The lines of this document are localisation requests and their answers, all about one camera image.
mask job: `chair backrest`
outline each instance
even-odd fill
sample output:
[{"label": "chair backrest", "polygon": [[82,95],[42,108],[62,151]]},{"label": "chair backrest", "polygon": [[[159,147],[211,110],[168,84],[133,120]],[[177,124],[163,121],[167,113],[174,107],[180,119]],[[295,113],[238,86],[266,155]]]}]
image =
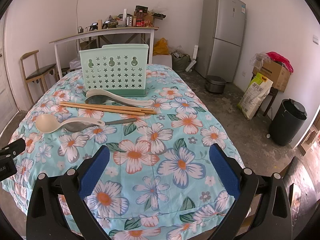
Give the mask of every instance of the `chair backrest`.
[{"label": "chair backrest", "polygon": [[38,58],[37,58],[37,53],[39,52],[39,50],[34,50],[34,51],[31,51],[31,52],[27,52],[25,54],[23,54],[20,58],[20,61],[21,61],[21,69],[22,69],[22,75],[23,75],[23,78],[26,79],[26,72],[24,71],[24,66],[23,66],[23,60],[26,59],[27,57],[30,57],[31,55],[34,55],[35,57],[35,64],[36,64],[36,69],[38,70],[39,69],[39,65],[38,65]]}]

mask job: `white desk leg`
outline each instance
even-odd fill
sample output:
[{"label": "white desk leg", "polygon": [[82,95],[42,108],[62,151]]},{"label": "white desk leg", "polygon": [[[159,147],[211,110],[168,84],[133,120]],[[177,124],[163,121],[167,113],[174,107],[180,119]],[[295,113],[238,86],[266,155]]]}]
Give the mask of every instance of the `white desk leg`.
[{"label": "white desk leg", "polygon": [[59,72],[59,77],[61,79],[62,78],[62,71],[61,71],[60,59],[59,59],[59,55],[58,55],[57,44],[54,44],[54,51],[56,53],[56,61],[57,61],[57,69],[58,69],[58,72]]},{"label": "white desk leg", "polygon": [[150,44],[149,44],[149,64],[152,64],[152,53],[153,53],[153,38],[155,37],[155,30],[150,30]]}]

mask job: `white door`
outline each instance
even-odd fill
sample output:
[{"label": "white door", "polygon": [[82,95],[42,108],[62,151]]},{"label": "white door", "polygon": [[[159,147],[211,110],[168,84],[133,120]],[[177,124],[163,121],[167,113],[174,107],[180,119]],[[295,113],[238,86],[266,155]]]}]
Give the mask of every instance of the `white door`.
[{"label": "white door", "polygon": [[4,65],[3,33],[5,15],[0,19],[0,133],[18,111]]}]

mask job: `pink plastic bag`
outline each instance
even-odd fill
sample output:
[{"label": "pink plastic bag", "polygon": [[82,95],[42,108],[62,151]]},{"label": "pink plastic bag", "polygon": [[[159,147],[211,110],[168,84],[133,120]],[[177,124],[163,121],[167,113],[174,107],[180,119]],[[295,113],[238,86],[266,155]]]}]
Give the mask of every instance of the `pink plastic bag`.
[{"label": "pink plastic bag", "polygon": [[273,61],[280,61],[282,62],[286,69],[289,70],[291,73],[293,73],[293,67],[292,65],[290,64],[289,60],[287,60],[285,57],[281,56],[280,54],[274,52],[274,51],[271,51],[271,52],[268,52],[267,55],[273,60]]}]

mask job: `wooden chair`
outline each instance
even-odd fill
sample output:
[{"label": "wooden chair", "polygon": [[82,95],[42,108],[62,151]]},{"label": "wooden chair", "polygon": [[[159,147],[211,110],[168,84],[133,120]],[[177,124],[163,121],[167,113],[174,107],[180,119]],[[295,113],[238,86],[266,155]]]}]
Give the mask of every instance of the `wooden chair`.
[{"label": "wooden chair", "polygon": [[[29,94],[29,97],[30,97],[30,100],[31,100],[31,103],[34,105],[34,101],[32,99],[32,96],[31,96],[31,93],[30,93],[30,90],[29,90],[29,87],[28,87],[28,83],[29,82],[40,82],[40,86],[41,86],[41,90],[43,93],[45,93],[47,90],[48,90],[48,87],[47,87],[47,83],[45,82],[45,78],[44,76],[48,73],[50,73],[51,75],[53,75],[53,70],[54,70],[54,78],[55,78],[55,81],[57,82],[58,81],[58,77],[57,77],[57,69],[56,69],[56,64],[50,64],[50,65],[47,65],[45,67],[42,67],[42,68],[39,68],[39,65],[38,65],[38,59],[37,59],[37,53],[39,52],[39,50],[35,50],[35,51],[31,51],[31,52],[28,52],[28,53],[25,53],[21,56],[20,58],[20,61],[21,61],[21,69],[22,69],[22,75],[23,75],[23,78],[24,78],[24,83],[25,83],[25,87],[28,91],[28,94]],[[23,60],[26,59],[27,57],[30,57],[31,55],[34,55],[35,57],[35,64],[36,64],[36,71],[34,71],[32,74],[30,74],[28,77],[26,77],[26,72],[24,71],[24,66],[23,66]]]}]

